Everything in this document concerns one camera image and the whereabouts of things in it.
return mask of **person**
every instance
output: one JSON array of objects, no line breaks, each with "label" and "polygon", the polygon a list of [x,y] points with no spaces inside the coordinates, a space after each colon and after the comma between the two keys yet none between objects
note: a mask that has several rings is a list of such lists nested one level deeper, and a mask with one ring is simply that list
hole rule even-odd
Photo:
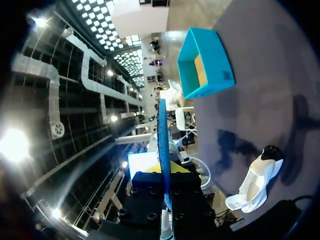
[{"label": "person", "polygon": [[150,56],[145,56],[143,59],[155,61],[155,60],[162,60],[165,58],[166,58],[166,56],[164,56],[164,55],[150,55]]},{"label": "person", "polygon": [[162,66],[162,62],[160,60],[154,60],[149,63],[150,66]]},{"label": "person", "polygon": [[150,42],[150,45],[154,48],[155,46],[158,46],[159,47],[159,41],[158,40],[155,40],[155,41],[151,41]]},{"label": "person", "polygon": [[163,90],[163,88],[160,87],[160,86],[156,86],[156,87],[153,88],[153,90],[154,90],[156,93],[159,93],[161,90]]},{"label": "person", "polygon": [[[165,107],[167,111],[175,111],[180,105],[180,100],[183,98],[183,93],[173,87],[170,87],[169,89],[163,91],[161,98],[165,99]],[[158,104],[154,105],[154,107],[156,110],[158,110]]]}]

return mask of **gray floor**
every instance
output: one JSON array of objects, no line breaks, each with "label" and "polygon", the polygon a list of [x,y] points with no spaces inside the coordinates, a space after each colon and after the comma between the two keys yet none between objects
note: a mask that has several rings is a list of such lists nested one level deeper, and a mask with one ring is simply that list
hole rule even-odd
[{"label": "gray floor", "polygon": [[[232,0],[170,0],[167,32],[160,35],[161,54],[166,56],[162,66],[164,79],[180,81],[177,58],[188,28],[212,29],[231,2]],[[198,144],[189,145],[186,151],[189,155],[198,153]],[[215,193],[212,208],[217,214],[225,211],[225,195],[215,186],[212,191]],[[241,217],[238,213],[235,214],[237,218]]]},{"label": "gray floor", "polygon": [[[243,214],[248,224],[280,200],[313,195],[319,183],[320,68],[314,51],[287,12],[271,0],[172,0],[161,36],[163,75],[179,81],[177,56],[188,27],[214,28],[233,68],[236,86],[194,100],[199,157],[213,180],[234,195],[266,145],[284,150],[268,199]],[[306,209],[310,202],[299,201]]]}]

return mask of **ceiling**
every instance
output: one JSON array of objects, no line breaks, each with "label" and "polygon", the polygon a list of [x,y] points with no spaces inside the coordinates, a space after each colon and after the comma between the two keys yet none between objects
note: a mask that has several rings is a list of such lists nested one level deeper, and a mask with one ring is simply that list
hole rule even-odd
[{"label": "ceiling", "polygon": [[120,38],[111,20],[114,5],[119,0],[70,0],[78,21],[87,30],[91,40],[98,43],[112,56],[117,64],[122,66],[136,84],[144,87],[141,46],[138,35]]}]

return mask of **ceiling light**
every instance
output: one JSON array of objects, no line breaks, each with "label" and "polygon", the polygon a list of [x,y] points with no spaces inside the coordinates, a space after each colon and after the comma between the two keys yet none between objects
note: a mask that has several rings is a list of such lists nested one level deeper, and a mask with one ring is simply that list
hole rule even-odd
[{"label": "ceiling light", "polygon": [[128,162],[124,161],[121,165],[121,167],[123,167],[124,169],[128,167]]},{"label": "ceiling light", "polygon": [[18,129],[9,129],[0,140],[0,153],[12,162],[20,162],[29,156],[29,142]]},{"label": "ceiling light", "polygon": [[89,4],[84,6],[84,10],[89,11],[91,9],[91,6]]},{"label": "ceiling light", "polygon": [[86,22],[86,24],[88,24],[88,25],[91,25],[92,24],[92,20],[91,19],[88,19],[87,21],[85,21]]},{"label": "ceiling light", "polygon": [[59,219],[62,216],[60,209],[52,210],[51,214],[55,219]]},{"label": "ceiling light", "polygon": [[81,3],[79,3],[77,6],[76,6],[76,9],[78,9],[79,11],[81,10],[81,9],[83,9],[84,8],[84,6],[81,4]]},{"label": "ceiling light", "polygon": [[108,27],[108,23],[107,23],[106,21],[102,22],[102,23],[101,23],[101,27],[103,27],[103,28]]},{"label": "ceiling light", "polygon": [[101,8],[101,12],[103,14],[105,14],[106,12],[108,12],[108,9],[104,6],[104,7]]},{"label": "ceiling light", "polygon": [[39,17],[39,18],[33,18],[33,21],[37,27],[44,28],[47,25],[48,20],[42,17]]},{"label": "ceiling light", "polygon": [[99,13],[97,16],[96,16],[97,19],[101,20],[104,18],[104,15],[102,13]]},{"label": "ceiling light", "polygon": [[132,35],[131,39],[132,39],[132,41],[139,41],[140,40],[138,35]]},{"label": "ceiling light", "polygon": [[94,19],[96,17],[96,15],[93,12],[89,13],[89,18]]},{"label": "ceiling light", "polygon": [[112,115],[110,119],[111,119],[111,122],[114,123],[114,122],[116,122],[118,120],[118,117],[115,116],[115,115]]}]

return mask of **white chair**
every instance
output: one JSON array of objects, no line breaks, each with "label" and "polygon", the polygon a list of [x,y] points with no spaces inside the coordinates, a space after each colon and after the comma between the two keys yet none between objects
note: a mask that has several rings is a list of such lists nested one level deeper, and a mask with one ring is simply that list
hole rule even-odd
[{"label": "white chair", "polygon": [[190,133],[193,133],[194,135],[198,136],[197,135],[197,129],[196,129],[196,126],[194,125],[194,123],[190,123],[190,122],[187,122],[185,120],[185,111],[184,110],[190,110],[190,109],[194,109],[193,106],[191,107],[178,107],[176,110],[175,110],[175,123],[176,123],[176,127],[177,129],[179,129],[180,131],[185,131],[185,135],[179,139],[178,142],[182,141],[182,139],[188,137],[188,135]]},{"label": "white chair", "polygon": [[262,155],[251,163],[239,194],[227,197],[225,205],[232,211],[241,209],[244,213],[259,208],[267,200],[267,184],[277,175],[283,161],[282,152],[278,148],[265,147]]}]

